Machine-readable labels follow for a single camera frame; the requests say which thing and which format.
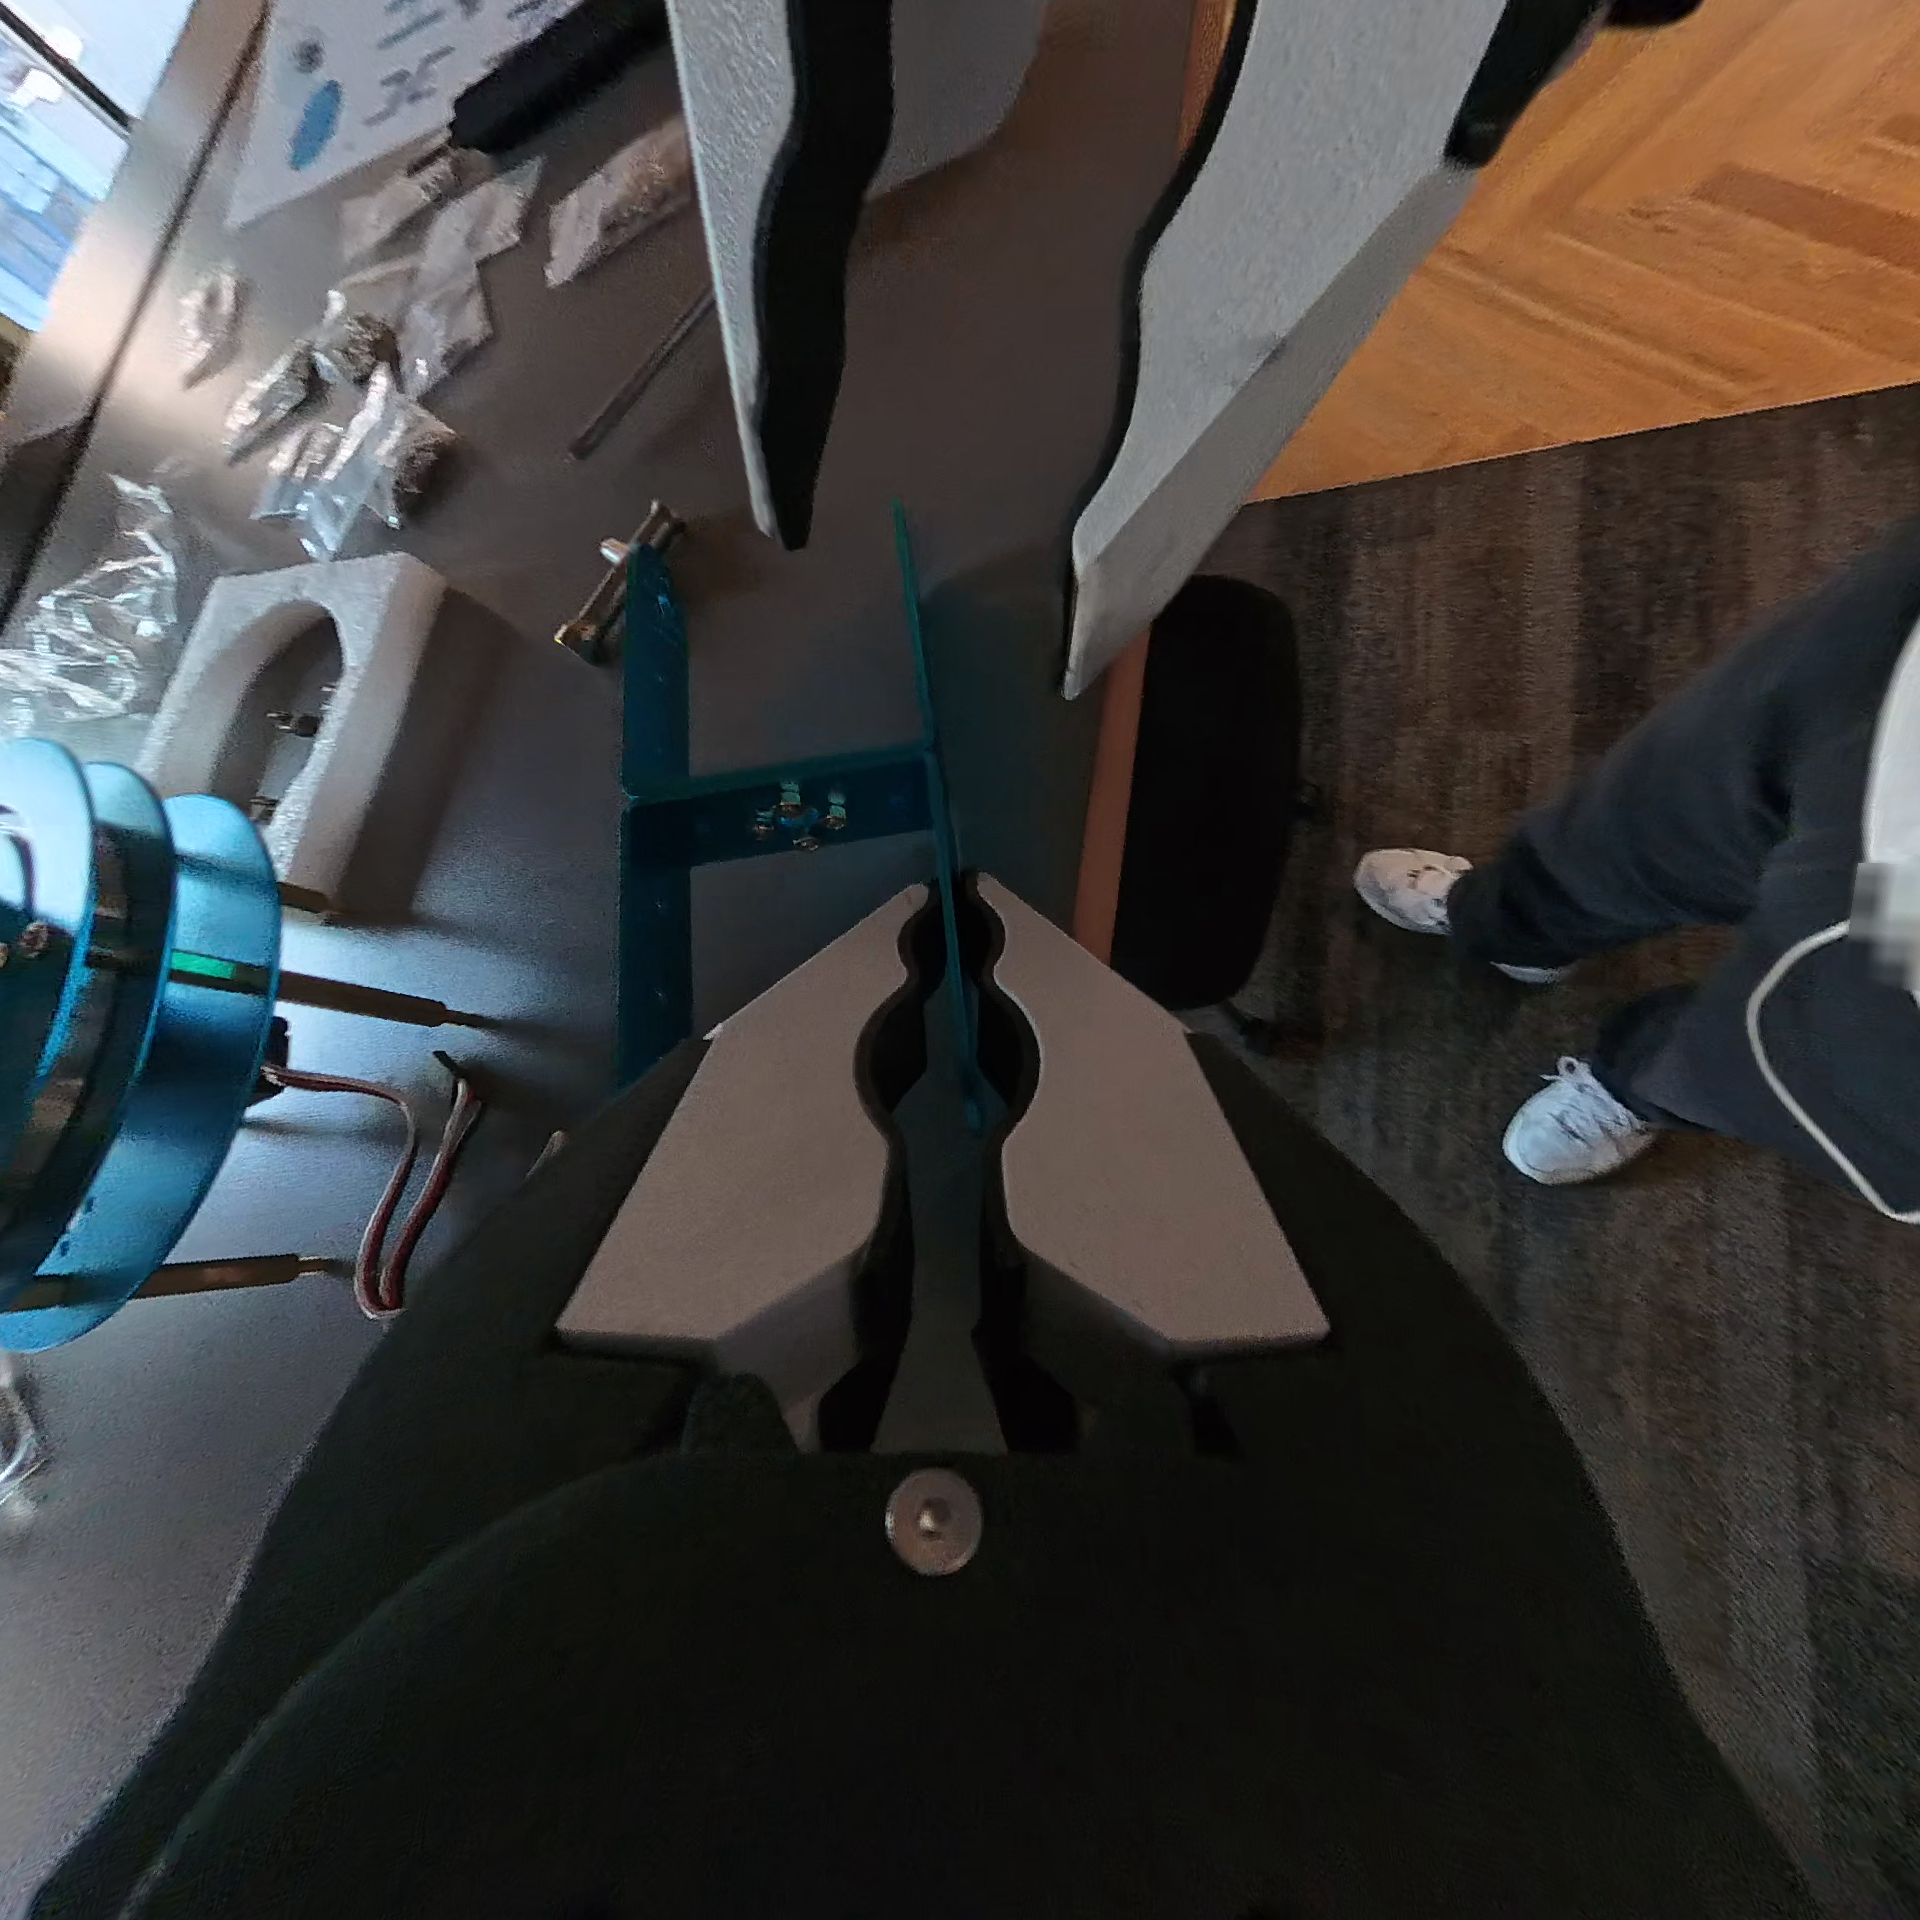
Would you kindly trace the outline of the window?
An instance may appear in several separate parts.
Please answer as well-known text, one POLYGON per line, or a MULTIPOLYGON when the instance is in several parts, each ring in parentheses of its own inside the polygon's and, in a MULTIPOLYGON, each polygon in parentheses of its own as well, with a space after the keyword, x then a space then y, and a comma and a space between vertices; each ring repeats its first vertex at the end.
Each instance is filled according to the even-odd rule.
POLYGON ((1 315, 35 335, 128 153, 128 124, 45 36, 1 23, 1 315))

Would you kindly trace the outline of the blue metal bracket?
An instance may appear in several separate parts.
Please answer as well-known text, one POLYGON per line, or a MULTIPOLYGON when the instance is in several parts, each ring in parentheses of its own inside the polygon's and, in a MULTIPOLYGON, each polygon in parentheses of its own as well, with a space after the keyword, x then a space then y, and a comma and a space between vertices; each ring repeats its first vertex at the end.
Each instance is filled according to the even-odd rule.
POLYGON ((983 1135, 987 1129, 975 987, 964 971, 961 860, 932 701, 921 571, 902 502, 893 505, 892 518, 917 734, 884 747, 777 759, 717 775, 689 773, 689 650, 672 569, 649 545, 635 545, 628 556, 613 1012, 620 1086, 653 1069, 692 1033, 692 874, 829 842, 926 837, 934 860, 955 1082, 968 1131, 983 1135))

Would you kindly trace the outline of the white sneaker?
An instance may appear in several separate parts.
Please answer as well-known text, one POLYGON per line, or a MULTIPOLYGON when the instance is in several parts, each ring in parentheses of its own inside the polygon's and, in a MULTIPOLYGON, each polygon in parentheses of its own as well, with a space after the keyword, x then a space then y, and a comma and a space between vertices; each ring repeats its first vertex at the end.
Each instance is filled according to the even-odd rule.
POLYGON ((1503 1162, 1537 1187, 1608 1179, 1638 1162, 1660 1126, 1629 1111, 1583 1058, 1560 1055, 1503 1126, 1503 1162))
POLYGON ((1359 858, 1352 891, 1392 927, 1441 939, 1462 962, 1525 987, 1547 987, 1574 971, 1576 956, 1541 923, 1529 877, 1505 858, 1375 847, 1359 858))

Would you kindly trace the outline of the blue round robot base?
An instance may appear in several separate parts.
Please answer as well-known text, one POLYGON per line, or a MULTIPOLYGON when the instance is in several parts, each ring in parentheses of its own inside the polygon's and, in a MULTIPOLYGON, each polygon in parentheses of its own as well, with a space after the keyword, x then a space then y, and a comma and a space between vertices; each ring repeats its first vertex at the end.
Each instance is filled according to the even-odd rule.
POLYGON ((486 1020, 285 971, 280 883, 225 799, 23 737, 1 802, 4 1350, 45 1354, 161 1273, 262 1087, 345 1091, 279 1060, 284 1003, 486 1020))

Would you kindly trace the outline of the white foam block round cutout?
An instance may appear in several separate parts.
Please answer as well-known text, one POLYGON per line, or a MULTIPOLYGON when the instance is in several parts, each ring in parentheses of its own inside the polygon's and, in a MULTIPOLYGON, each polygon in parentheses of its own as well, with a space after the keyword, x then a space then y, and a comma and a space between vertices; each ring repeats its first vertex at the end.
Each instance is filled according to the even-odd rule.
POLYGON ((256 828, 295 914, 345 918, 345 879, 416 707, 447 598, 429 564, 387 553, 225 574, 208 588, 135 769, 167 799, 212 798, 223 753, 272 729, 261 679, 332 627, 340 670, 299 773, 256 828))

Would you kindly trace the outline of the crumpled clear plastic wrap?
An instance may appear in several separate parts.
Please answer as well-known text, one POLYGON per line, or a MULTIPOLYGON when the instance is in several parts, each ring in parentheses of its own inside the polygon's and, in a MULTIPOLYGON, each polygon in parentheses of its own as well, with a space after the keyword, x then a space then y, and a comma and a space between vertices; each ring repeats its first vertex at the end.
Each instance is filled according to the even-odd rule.
POLYGON ((51 737, 151 710, 180 633, 180 534, 156 485, 111 478, 111 534, 40 595, 1 651, 4 737, 51 737))

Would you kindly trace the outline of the metal cross wrench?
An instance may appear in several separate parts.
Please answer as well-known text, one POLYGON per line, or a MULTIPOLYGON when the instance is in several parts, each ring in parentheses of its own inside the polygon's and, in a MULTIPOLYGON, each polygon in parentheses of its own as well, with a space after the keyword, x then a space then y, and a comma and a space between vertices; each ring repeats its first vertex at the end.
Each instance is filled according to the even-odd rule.
POLYGON ((656 497, 628 538, 600 541, 604 574, 577 612, 555 629, 555 645, 590 666, 608 666, 623 645, 630 603, 646 605, 651 595, 673 611, 667 556, 684 532, 686 521, 656 497))

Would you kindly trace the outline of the black office chair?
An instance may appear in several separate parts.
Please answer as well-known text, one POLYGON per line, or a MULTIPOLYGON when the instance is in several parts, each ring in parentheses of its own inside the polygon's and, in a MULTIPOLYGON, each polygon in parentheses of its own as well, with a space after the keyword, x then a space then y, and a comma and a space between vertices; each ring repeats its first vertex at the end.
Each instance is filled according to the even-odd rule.
POLYGON ((1190 579, 1148 636, 1112 971, 1184 1015, 1252 975, 1303 813, 1294 622, 1267 588, 1190 579))

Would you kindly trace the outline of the white instruction sheet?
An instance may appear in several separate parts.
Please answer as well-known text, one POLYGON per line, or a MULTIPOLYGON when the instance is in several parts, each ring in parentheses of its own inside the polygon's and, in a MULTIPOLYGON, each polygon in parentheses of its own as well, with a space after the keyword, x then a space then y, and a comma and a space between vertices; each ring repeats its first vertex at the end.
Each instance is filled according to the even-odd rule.
POLYGON ((225 229, 447 129, 457 95, 572 3, 275 3, 225 229))

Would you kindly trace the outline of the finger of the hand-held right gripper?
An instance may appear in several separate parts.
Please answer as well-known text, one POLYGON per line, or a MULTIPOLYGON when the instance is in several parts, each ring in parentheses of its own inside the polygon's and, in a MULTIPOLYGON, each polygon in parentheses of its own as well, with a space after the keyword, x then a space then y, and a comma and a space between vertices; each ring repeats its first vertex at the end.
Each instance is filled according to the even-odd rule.
POLYGON ((1499 3, 1237 4, 1119 283, 1119 385, 1072 521, 1065 699, 1192 577, 1471 172, 1448 135, 1499 3))
POLYGON ((895 116, 886 3, 669 3, 756 525, 808 541, 848 361, 848 262, 895 116))

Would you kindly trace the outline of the person's dark trouser leg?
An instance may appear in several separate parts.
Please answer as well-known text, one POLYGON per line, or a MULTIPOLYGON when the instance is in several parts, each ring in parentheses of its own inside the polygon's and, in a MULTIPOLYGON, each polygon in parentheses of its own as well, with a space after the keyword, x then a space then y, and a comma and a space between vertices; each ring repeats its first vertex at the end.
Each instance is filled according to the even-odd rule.
POLYGON ((1915 1222, 1915 995, 1836 921, 1751 918, 1701 980, 1613 1011, 1591 1066, 1649 1125, 1765 1148, 1915 1222))
POLYGON ((1576 962, 1756 916, 1841 923, 1887 675, 1918 620, 1915 518, 1641 717, 1494 858, 1576 962))

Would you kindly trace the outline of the person's white shirt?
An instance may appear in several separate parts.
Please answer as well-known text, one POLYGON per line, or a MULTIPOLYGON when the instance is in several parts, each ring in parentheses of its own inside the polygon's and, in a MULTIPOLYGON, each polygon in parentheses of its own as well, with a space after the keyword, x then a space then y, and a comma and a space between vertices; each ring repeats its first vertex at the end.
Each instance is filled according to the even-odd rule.
POLYGON ((1918 625, 1887 675, 1863 787, 1863 863, 1918 861, 1918 625))

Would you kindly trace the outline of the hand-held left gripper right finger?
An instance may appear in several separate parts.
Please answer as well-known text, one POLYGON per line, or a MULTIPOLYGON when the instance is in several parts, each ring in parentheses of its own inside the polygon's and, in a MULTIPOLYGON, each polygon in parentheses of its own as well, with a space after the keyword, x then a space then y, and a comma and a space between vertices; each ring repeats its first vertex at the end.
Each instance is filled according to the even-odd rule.
POLYGON ((971 877, 975 1058, 1001 1107, 983 1335, 1077 1403, 1329 1335, 1180 1017, 971 877))

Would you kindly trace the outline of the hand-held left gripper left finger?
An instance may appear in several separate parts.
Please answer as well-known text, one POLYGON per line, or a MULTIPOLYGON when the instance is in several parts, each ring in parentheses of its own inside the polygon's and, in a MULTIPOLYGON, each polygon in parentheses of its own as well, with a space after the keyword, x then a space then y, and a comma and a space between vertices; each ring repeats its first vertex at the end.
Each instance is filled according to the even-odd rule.
POLYGON ((927 1066, 934 891, 912 883, 703 1043, 555 1325, 568 1354, 817 1403, 895 1345, 895 1111, 927 1066))

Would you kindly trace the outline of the dark grey desk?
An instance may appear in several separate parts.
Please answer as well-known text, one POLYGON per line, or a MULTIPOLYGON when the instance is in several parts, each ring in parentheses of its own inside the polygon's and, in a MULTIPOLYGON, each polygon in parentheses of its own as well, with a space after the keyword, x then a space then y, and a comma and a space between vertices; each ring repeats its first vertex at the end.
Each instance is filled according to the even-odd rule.
MULTIPOLYGON (((446 595, 336 923, 299 970, 419 993, 485 1028, 292 1011, 295 1060, 446 1108, 446 1050, 486 1117, 421 1281, 613 1087, 616 675, 553 633, 597 546, 653 499, 688 521, 702 769, 886 747, 917 717, 892 508, 927 597, 968 863, 1072 921, 1097 695, 1059 697, 1065 541, 1119 371, 1119 277, 1176 158, 1190 4, 1047 4, 1024 82, 971 156, 869 207, 848 375, 812 541, 760 540, 713 329, 584 461, 616 382, 703 282, 684 217, 544 289, 544 204, 673 108, 661 55, 544 143, 542 201, 486 268, 493 341, 440 389, 460 444, 405 534, 446 595)), ((4 1525, 4 1915, 133 1766, 223 1615, 299 1457, 376 1329, 342 1276, 137 1302, 30 1365, 51 1459, 4 1525)))

